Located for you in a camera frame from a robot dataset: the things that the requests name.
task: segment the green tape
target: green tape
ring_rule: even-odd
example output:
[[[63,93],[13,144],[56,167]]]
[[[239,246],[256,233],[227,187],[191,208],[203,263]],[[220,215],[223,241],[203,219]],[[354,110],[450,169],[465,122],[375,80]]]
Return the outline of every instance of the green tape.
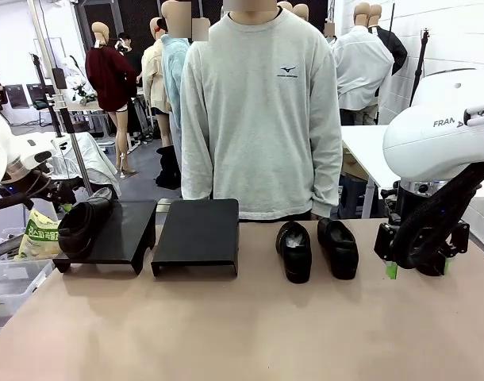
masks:
[[[443,269],[443,274],[446,275],[447,272],[448,272],[448,268],[450,267],[450,262],[451,262],[452,258],[447,258],[447,260],[445,260],[445,267]]]
[[[71,212],[71,209],[73,208],[73,204],[62,204],[62,209],[64,209],[64,212],[69,213]]]
[[[388,262],[386,264],[386,274],[390,279],[395,280],[398,277],[398,264]]]

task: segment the plastic storage bin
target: plastic storage bin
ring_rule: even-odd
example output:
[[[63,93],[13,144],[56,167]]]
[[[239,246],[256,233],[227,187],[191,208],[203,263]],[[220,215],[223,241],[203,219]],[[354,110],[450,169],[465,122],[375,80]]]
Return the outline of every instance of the plastic storage bin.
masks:
[[[53,270],[51,260],[0,261],[0,327]]]

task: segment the sweatshirt logo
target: sweatshirt logo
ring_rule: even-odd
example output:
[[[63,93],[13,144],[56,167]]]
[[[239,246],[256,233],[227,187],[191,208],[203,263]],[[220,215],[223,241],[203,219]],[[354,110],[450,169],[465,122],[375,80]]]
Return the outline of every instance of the sweatshirt logo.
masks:
[[[281,67],[281,70],[284,70],[286,74],[277,74],[278,77],[285,77],[285,78],[298,78],[298,75],[290,74],[292,70],[295,70],[297,67]]]

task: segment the dark red coat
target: dark red coat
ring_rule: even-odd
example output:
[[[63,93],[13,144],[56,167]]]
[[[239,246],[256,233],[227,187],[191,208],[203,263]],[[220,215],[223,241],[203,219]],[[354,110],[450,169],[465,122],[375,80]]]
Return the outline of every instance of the dark red coat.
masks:
[[[117,111],[136,97],[136,72],[114,48],[92,48],[86,54],[85,70],[104,111]]]

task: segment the beige jacket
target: beige jacket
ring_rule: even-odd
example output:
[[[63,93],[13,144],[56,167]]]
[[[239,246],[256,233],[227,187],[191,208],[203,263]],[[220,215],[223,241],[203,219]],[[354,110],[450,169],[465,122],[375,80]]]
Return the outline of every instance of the beige jacket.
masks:
[[[148,47],[143,54],[141,59],[141,78],[147,104],[169,113],[171,106],[164,90],[163,67],[161,66],[162,55],[163,42],[159,39],[153,46]]]

